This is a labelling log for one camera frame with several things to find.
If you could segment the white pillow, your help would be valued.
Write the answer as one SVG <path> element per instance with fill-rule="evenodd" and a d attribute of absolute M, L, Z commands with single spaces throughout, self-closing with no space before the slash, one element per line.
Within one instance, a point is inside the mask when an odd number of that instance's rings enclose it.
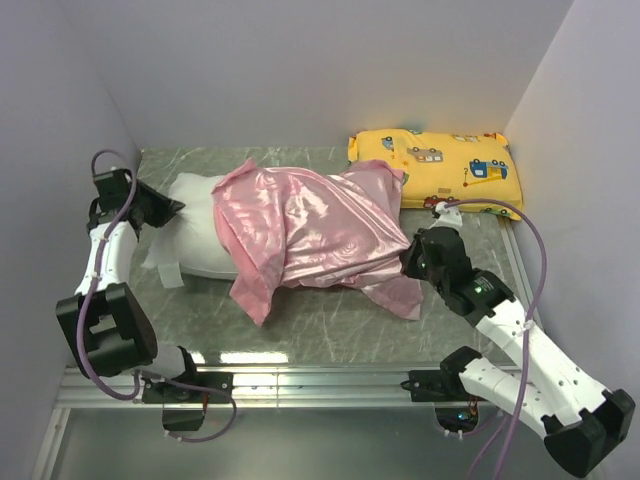
<path fill-rule="evenodd" d="M 183 276 L 233 281 L 237 268 L 219 241 L 214 221 L 212 192 L 220 176 L 181 173 L 169 187 L 168 197 L 184 207 L 156 230 L 142 267 L 155 270 L 162 285 L 179 288 Z"/>

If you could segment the pink pillowcase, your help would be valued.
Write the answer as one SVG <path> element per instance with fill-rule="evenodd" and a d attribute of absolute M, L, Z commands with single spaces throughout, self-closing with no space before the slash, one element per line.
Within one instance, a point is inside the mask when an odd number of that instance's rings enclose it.
<path fill-rule="evenodd" d="M 226 175 L 211 195 L 218 239 L 238 270 L 231 298 L 262 325 L 278 288 L 340 285 L 417 320 L 421 286 L 399 259 L 409 246 L 399 221 L 403 177 L 383 161 L 324 175 L 248 160 Z"/>

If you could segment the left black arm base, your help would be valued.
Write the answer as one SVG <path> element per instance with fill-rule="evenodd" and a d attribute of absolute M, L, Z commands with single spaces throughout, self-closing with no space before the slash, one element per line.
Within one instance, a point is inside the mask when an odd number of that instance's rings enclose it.
<path fill-rule="evenodd" d="M 233 385 L 234 375 L 230 372 L 198 372 L 194 384 L 146 379 L 141 403 L 161 408 L 166 436 L 182 443 L 204 443 L 220 438 L 234 425 L 238 407 Z M 208 411 L 214 406 L 230 406 L 229 419 L 215 433 L 194 437 L 205 426 Z"/>

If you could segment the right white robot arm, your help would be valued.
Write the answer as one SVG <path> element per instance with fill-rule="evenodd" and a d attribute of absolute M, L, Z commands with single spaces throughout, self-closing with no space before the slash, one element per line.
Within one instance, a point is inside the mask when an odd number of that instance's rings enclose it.
<path fill-rule="evenodd" d="M 585 478 L 628 434 L 636 403 L 573 362 L 533 321 L 495 274 L 475 268 L 458 231 L 419 230 L 400 257 L 410 278 L 429 282 L 446 306 L 498 346 L 521 370 L 513 375 L 470 347 L 441 364 L 444 394 L 487 400 L 517 418 L 568 474 Z"/>

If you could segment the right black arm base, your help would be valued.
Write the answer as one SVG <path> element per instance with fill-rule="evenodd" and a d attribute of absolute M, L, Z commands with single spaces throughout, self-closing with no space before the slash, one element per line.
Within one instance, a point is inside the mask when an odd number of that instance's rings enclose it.
<path fill-rule="evenodd" d="M 501 417 L 497 409 L 482 413 L 483 399 L 466 392 L 441 370 L 410 370 L 400 388 L 409 393 L 412 403 L 434 405 L 436 427 L 444 436 L 464 440 L 488 429 Z"/>

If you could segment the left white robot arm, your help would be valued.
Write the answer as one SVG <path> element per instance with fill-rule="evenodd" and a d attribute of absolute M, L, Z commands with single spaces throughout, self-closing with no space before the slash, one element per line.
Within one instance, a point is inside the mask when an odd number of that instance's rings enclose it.
<path fill-rule="evenodd" d="M 95 174 L 98 196 L 89 208 L 91 250 L 73 296 L 56 304 L 56 317 L 83 375 L 108 395 L 122 400 L 103 380 L 138 373 L 166 381 L 179 402 L 201 390 L 191 354 L 181 346 L 158 343 L 150 320 L 129 286 L 130 269 L 144 226 L 166 225 L 184 207 L 138 181 L 128 169 Z"/>

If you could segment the yellow cartoon print pillow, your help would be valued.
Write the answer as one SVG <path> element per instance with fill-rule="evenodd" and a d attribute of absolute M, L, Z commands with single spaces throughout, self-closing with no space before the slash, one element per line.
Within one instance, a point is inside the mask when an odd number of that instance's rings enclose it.
<path fill-rule="evenodd" d="M 405 209 L 430 209 L 440 202 L 484 198 L 484 203 L 465 204 L 459 209 L 520 218 L 503 205 L 521 210 L 523 196 L 508 141 L 499 133 L 367 130 L 349 138 L 347 156 L 351 163 L 380 160 L 403 171 L 401 206 Z"/>

